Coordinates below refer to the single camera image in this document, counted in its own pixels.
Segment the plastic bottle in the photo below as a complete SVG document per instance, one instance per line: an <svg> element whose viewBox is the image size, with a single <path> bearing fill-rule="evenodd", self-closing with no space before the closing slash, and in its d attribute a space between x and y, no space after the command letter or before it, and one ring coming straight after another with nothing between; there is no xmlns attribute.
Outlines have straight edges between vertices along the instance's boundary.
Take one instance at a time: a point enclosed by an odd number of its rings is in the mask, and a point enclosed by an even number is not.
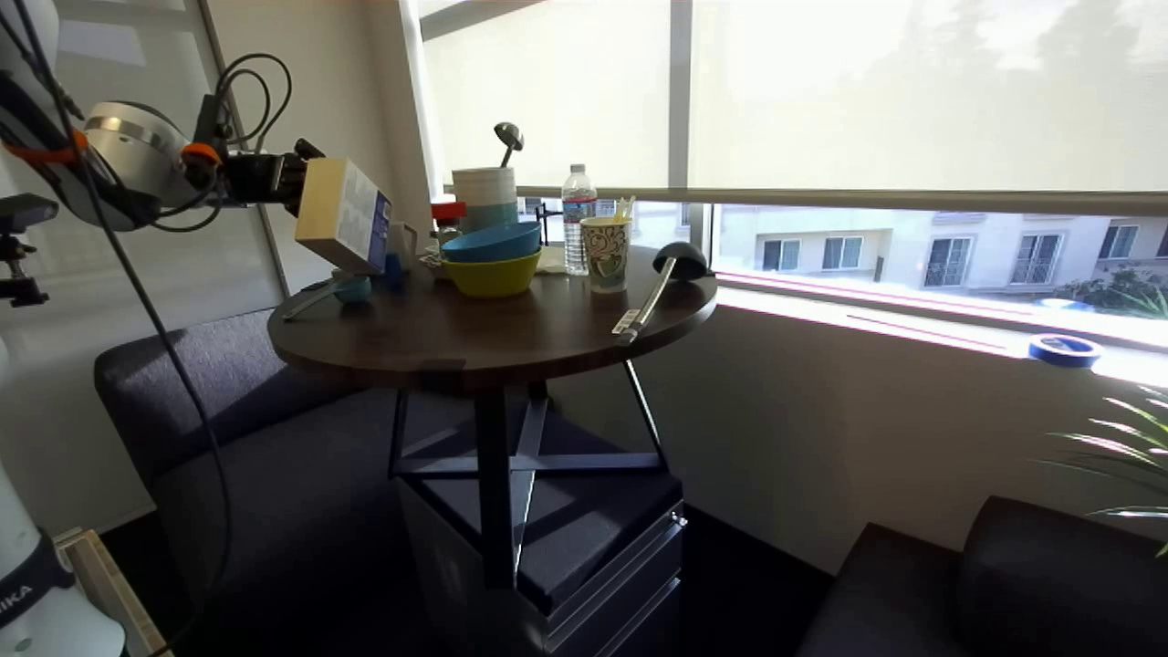
<svg viewBox="0 0 1168 657"><path fill-rule="evenodd" d="M568 274L586 274L585 247L580 247L580 219L593 215L593 186L585 163L568 169L563 184L563 267Z"/></svg>

